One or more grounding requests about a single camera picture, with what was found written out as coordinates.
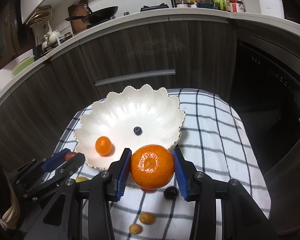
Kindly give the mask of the person left hand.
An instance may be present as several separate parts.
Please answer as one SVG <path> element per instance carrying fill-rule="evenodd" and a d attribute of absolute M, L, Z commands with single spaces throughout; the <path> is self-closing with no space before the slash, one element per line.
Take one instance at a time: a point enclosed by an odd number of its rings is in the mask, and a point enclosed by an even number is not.
<path fill-rule="evenodd" d="M 17 228 L 17 223 L 20 217 L 20 207 L 19 207 L 18 199 L 15 195 L 15 192 L 10 182 L 8 182 L 8 186 L 10 189 L 11 206 L 2 216 L 2 219 L 0 220 L 0 224 L 5 229 L 15 230 Z"/>

